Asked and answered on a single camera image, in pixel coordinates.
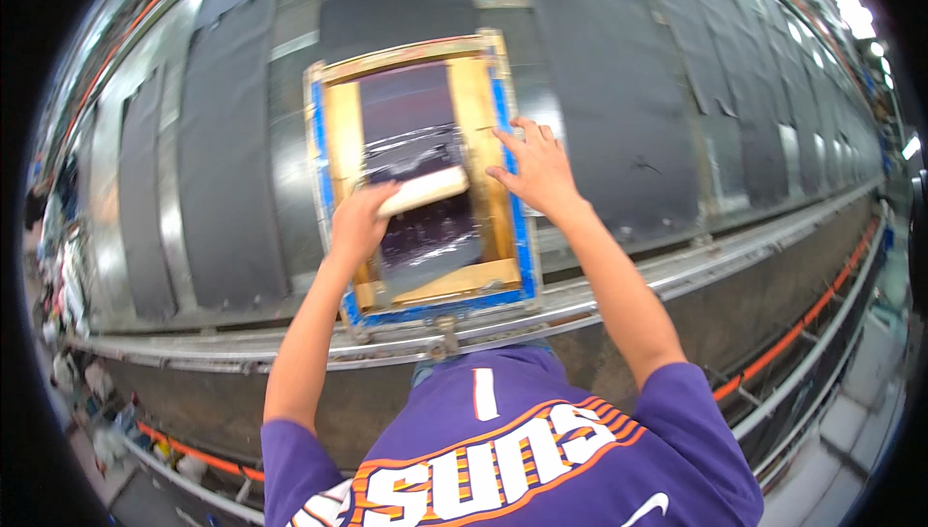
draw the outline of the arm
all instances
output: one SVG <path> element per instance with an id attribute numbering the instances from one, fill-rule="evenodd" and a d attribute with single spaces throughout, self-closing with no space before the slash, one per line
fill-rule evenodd
<path id="1" fill-rule="evenodd" d="M 525 130 L 524 143 L 499 130 L 493 133 L 516 157 L 519 174 L 499 167 L 490 167 L 487 174 L 543 213 L 567 237 L 593 289 L 606 331 L 641 390 L 661 366 L 687 361 L 677 330 L 635 264 L 577 192 L 567 155 L 551 128 L 526 117 L 511 124 Z"/>
<path id="2" fill-rule="evenodd" d="M 329 255 L 290 322 L 267 379 L 264 422 L 291 420 L 316 433 L 335 314 L 352 275 L 377 249 L 387 229 L 388 219 L 378 219 L 377 209 L 397 190 L 396 183 L 389 183 L 354 191 L 335 211 Z"/>

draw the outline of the purple jersey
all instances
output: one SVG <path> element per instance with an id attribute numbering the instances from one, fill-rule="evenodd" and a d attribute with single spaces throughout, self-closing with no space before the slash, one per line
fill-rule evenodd
<path id="1" fill-rule="evenodd" d="M 541 348 L 435 366 L 343 480 L 295 423 L 261 429 L 270 527 L 756 525 L 764 508 L 702 370 L 670 364 L 635 414 L 567 384 Z"/>

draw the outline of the nike swoosh logo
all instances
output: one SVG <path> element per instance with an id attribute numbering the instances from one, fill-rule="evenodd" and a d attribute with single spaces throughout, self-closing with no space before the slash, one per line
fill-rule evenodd
<path id="1" fill-rule="evenodd" d="M 622 527 L 631 527 L 638 522 L 639 519 L 650 513 L 655 509 L 661 510 L 661 516 L 667 514 L 667 508 L 670 507 L 670 498 L 667 497 L 665 493 L 655 493 L 647 501 L 645 501 L 637 511 L 632 513 L 632 516 L 628 518 L 628 521 L 622 523 Z"/>

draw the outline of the screen printing press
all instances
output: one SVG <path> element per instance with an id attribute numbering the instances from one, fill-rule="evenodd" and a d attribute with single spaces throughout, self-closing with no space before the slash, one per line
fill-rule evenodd
<path id="1" fill-rule="evenodd" d="M 304 74 L 319 231 L 358 187 L 396 180 L 374 256 L 345 291 L 342 322 L 361 340 L 386 324 L 457 319 L 502 305 L 534 309 L 535 223 L 484 174 L 515 172 L 493 136 L 515 114 L 506 47 L 493 29 L 409 44 Z"/>

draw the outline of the hand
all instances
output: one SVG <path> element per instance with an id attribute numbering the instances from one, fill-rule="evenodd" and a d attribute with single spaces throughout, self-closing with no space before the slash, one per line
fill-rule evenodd
<path id="1" fill-rule="evenodd" d="M 574 185 L 574 174 L 564 147 L 554 137 L 550 126 L 538 126 L 527 117 L 517 117 L 509 124 L 525 131 L 525 142 L 519 142 L 511 134 L 496 128 L 493 135 L 516 157 L 519 174 L 512 174 L 502 167 L 488 167 L 486 173 L 558 224 L 578 205 L 586 204 Z"/>
<path id="2" fill-rule="evenodd" d="M 360 188 L 343 200 L 332 216 L 330 257 L 344 263 L 354 273 L 373 255 L 389 221 L 378 218 L 377 211 L 399 190 L 400 185 L 390 181 Z"/>

